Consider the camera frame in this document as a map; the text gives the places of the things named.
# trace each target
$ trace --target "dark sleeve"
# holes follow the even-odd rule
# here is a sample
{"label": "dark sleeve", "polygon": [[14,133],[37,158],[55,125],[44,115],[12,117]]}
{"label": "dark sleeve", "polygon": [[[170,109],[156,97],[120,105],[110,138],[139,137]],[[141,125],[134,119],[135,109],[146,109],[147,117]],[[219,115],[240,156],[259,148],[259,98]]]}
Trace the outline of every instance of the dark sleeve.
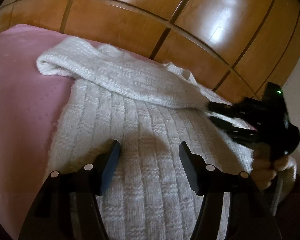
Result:
{"label": "dark sleeve", "polygon": [[282,240],[300,240],[300,175],[293,190],[279,204],[275,216]]}

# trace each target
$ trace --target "white knitted sweater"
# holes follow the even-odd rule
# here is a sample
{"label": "white knitted sweater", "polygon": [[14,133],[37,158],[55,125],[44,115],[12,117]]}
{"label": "white knitted sweater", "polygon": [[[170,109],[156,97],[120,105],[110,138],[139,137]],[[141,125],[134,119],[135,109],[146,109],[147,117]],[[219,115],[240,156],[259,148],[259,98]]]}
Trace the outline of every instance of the white knitted sweater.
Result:
{"label": "white knitted sweater", "polygon": [[[250,171],[251,151],[219,133],[202,112],[209,99],[223,100],[187,70],[143,62],[110,45],[95,49],[76,37],[43,53],[37,67],[76,79],[47,174],[77,171],[113,139],[121,143],[111,186],[98,197],[110,239],[190,238],[202,197],[190,189],[182,167],[182,141],[224,172]],[[225,237],[228,209],[225,197],[218,239]]]}

